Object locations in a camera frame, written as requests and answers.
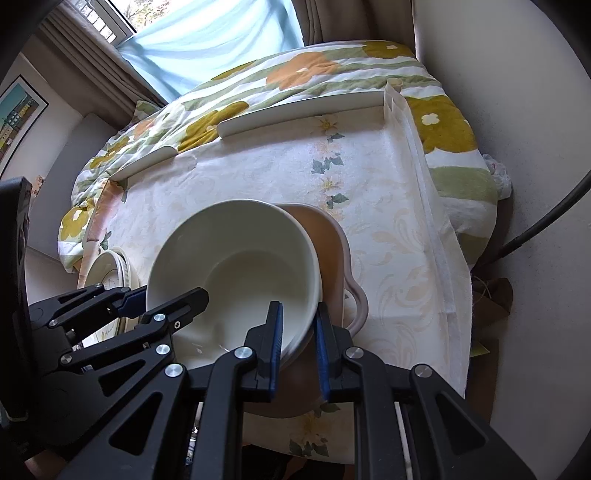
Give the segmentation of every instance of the bowl handle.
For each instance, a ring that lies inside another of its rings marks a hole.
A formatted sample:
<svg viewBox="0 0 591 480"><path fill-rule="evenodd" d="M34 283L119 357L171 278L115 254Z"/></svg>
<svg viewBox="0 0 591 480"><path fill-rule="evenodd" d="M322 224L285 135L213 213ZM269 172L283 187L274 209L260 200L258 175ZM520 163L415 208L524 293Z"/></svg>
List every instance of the bowl handle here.
<svg viewBox="0 0 591 480"><path fill-rule="evenodd" d="M350 292L350 294L355 299L355 303L357 305L357 312L355 313L355 318L346 327L349 333L351 334L351 337L354 337L361 330L361 327L365 325L365 321L368 318L368 298L365 295L363 289L353 279L353 275L351 275L350 272L347 271L345 272L345 289L347 289L347 291Z"/></svg>

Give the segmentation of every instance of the blue gripper pad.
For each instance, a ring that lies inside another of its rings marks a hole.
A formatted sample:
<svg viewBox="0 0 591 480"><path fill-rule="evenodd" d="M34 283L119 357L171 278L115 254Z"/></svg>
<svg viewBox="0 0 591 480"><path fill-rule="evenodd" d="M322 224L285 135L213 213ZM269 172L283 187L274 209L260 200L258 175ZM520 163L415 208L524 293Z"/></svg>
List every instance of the blue gripper pad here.
<svg viewBox="0 0 591 480"><path fill-rule="evenodd" d="M330 394L329 357L328 351L326 350L322 319L318 311L316 311L316 317L314 318L314 333L316 335L316 362L318 363L320 391L324 399L328 401Z"/></svg>
<svg viewBox="0 0 591 480"><path fill-rule="evenodd" d="M139 317L144 313L146 313L146 287L129 292L118 309L120 317L130 319Z"/></svg>
<svg viewBox="0 0 591 480"><path fill-rule="evenodd" d="M271 398L277 391L277 378L279 377L279 365L281 363L281 338L283 337L283 304L279 302L277 317L275 320L275 332L273 333L273 347L271 348L271 375L269 390Z"/></svg>

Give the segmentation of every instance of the white plastic bag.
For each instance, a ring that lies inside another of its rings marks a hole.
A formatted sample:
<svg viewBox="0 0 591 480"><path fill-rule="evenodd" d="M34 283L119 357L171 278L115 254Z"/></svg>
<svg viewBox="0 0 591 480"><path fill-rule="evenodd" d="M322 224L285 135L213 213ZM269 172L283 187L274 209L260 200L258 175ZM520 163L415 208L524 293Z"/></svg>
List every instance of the white plastic bag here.
<svg viewBox="0 0 591 480"><path fill-rule="evenodd" d="M486 166L491 172L492 179L496 185L496 196L498 200L504 200L511 196L511 177L507 173L507 167L501 162L496 161L488 153L485 153L482 158L486 162Z"/></svg>

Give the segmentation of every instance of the white bowl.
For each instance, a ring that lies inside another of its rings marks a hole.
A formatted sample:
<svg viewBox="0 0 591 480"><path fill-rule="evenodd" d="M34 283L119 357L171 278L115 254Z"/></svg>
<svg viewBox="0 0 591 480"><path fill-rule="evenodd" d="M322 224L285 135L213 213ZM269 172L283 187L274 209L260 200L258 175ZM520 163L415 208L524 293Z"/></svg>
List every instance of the white bowl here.
<svg viewBox="0 0 591 480"><path fill-rule="evenodd" d="M322 288L304 228L256 200L217 203L180 225L152 266L146 308L195 287L209 292L209 305L173 336L177 360L189 369L243 345L247 331L265 323L272 300L283 303L281 363L289 363L308 338Z"/></svg>

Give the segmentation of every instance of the window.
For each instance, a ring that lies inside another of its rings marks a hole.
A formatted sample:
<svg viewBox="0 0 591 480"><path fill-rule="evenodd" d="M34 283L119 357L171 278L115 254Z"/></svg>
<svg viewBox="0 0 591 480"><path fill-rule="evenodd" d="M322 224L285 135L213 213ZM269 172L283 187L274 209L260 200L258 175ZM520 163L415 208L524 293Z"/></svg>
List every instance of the window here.
<svg viewBox="0 0 591 480"><path fill-rule="evenodd" d="M133 26L108 0L70 0L70 2L114 46L135 33Z"/></svg>
<svg viewBox="0 0 591 480"><path fill-rule="evenodd" d="M191 0L70 0L107 39L117 44Z"/></svg>

